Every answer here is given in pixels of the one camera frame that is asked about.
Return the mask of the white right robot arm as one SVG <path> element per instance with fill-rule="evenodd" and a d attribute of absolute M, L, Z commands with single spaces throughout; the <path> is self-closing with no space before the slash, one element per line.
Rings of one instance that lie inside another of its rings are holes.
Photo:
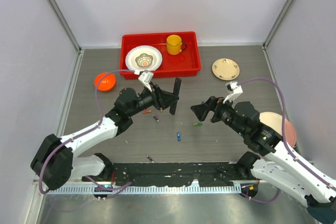
<path fill-rule="evenodd" d="M 249 151 L 238 161 L 239 177 L 264 180 L 299 201 L 318 222 L 335 223 L 335 179 L 286 145 L 279 133 L 260 121 L 250 102 L 233 104 L 210 97 L 191 110 L 199 121 L 212 111 L 212 123 L 224 122 L 243 138 Z"/>

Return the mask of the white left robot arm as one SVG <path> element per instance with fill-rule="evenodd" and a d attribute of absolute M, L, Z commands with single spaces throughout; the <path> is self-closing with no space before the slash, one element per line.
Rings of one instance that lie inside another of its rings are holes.
<path fill-rule="evenodd" d="M 70 179 L 85 178 L 92 182 L 105 182 L 112 178 L 113 164 L 103 154 L 89 157 L 81 154 L 95 145 L 125 132 L 133 123 L 132 117 L 155 107 L 169 109 L 175 114 L 182 80 L 175 79 L 172 92 L 150 83 L 141 93 L 133 88 L 120 91 L 114 107 L 98 122 L 69 135 L 48 135 L 31 162 L 31 169 L 39 176 L 42 194 L 56 190 Z"/>

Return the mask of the black remote control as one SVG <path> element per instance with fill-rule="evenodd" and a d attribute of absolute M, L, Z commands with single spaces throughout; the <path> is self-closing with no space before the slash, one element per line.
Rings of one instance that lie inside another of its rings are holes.
<path fill-rule="evenodd" d="M 170 110 L 169 110 L 169 113 L 171 115 L 175 115 L 176 113 L 176 107 L 177 107 L 177 102 L 179 100 L 181 83 L 182 83 L 182 80 L 180 78 L 175 78 L 174 87 L 173 87 L 174 101 L 171 103 Z"/>

